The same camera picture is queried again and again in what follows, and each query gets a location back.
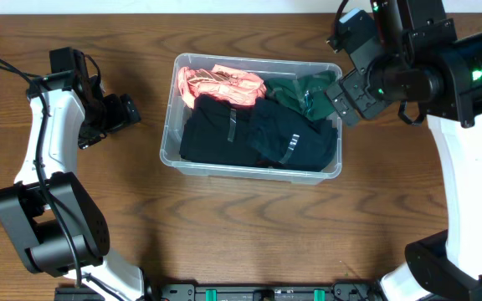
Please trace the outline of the black garment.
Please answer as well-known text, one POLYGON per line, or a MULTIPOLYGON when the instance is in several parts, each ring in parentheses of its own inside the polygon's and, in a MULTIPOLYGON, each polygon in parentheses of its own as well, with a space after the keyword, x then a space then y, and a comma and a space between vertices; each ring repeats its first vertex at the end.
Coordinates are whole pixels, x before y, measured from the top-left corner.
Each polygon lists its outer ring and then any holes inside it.
POLYGON ((227 166, 256 166, 259 153, 248 143, 250 107, 202 94, 184 125, 179 155, 183 160, 227 166))

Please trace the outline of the dark green garment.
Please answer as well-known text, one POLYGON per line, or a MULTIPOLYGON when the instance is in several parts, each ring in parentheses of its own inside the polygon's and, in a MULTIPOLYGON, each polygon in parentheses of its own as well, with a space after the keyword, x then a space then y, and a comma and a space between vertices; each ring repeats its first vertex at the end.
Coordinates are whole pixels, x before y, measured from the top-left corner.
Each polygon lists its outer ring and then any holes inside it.
POLYGON ((332 71, 310 74, 298 79, 268 79, 264 81, 265 97, 310 121, 323 120, 335 112, 326 91, 336 79, 336 74, 332 71))

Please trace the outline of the pink printed t-shirt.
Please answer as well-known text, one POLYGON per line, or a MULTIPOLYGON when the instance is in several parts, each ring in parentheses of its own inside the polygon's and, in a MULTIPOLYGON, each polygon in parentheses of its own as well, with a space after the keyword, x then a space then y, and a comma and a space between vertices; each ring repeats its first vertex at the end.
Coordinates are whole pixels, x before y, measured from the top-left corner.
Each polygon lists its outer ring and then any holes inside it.
POLYGON ((191 109, 196 98, 206 94, 232 105, 252 106, 265 97, 267 88, 257 74, 215 64, 211 70, 182 67, 176 75, 184 103, 191 109))

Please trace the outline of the navy garment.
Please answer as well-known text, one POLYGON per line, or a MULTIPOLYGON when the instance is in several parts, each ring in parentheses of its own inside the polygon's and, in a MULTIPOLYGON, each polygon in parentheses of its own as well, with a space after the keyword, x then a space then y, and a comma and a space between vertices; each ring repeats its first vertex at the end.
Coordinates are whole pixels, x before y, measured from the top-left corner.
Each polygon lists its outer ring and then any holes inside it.
POLYGON ((310 121, 273 101, 257 99, 248 144, 266 161, 285 169, 319 172, 334 159, 338 130, 331 120, 310 121))

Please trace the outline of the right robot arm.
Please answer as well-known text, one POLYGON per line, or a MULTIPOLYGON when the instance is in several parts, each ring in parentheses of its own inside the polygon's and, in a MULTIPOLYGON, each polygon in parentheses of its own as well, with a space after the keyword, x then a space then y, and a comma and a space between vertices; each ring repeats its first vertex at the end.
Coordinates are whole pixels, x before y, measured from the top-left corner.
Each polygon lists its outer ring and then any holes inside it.
POLYGON ((441 161, 448 227, 409 243, 373 300, 482 300, 482 32, 459 38, 440 0, 339 8, 329 45, 353 69, 327 97, 349 126, 392 104, 427 125, 441 161))

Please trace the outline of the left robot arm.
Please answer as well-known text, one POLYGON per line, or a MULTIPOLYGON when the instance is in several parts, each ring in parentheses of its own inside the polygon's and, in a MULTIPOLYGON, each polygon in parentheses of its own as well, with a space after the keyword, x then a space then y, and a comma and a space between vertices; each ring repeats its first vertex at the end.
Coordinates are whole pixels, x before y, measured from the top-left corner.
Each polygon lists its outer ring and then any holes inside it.
POLYGON ((0 222, 23 266, 74 280, 56 288, 57 300, 159 300, 141 268, 110 248, 101 210, 76 176, 77 151, 140 122, 127 94, 105 95, 92 58, 67 47, 50 51, 51 72, 24 73, 33 121, 28 149, 14 183, 0 189, 0 222))

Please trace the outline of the clear plastic storage bin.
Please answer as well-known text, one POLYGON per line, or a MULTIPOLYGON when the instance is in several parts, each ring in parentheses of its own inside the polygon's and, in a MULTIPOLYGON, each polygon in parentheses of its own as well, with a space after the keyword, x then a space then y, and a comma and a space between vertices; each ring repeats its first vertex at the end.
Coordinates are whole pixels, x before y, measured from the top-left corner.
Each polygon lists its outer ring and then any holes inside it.
POLYGON ((179 155, 179 149, 184 126, 192 111, 185 105, 179 93, 177 73, 182 67, 211 69, 216 64, 257 74, 261 79, 297 79, 300 76, 317 74, 326 70, 334 72, 338 78, 342 76, 341 68, 333 63, 253 59, 211 54, 180 54, 175 59, 173 65, 172 82, 159 152, 160 159, 164 165, 173 167, 188 176, 229 176, 287 181, 312 186, 340 175, 342 170, 342 119, 337 113, 332 113, 328 116, 333 128, 337 130, 336 153, 330 164, 320 172, 204 164, 182 159, 179 155))

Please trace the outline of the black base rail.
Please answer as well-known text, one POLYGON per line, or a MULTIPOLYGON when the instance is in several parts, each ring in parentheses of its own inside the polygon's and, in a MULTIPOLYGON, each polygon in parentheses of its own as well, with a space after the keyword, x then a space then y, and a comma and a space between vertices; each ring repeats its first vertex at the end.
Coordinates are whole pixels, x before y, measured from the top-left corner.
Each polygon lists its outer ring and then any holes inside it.
POLYGON ((369 283, 335 283, 324 286, 199 286, 171 284, 136 297, 136 301, 383 301, 382 290, 369 283))

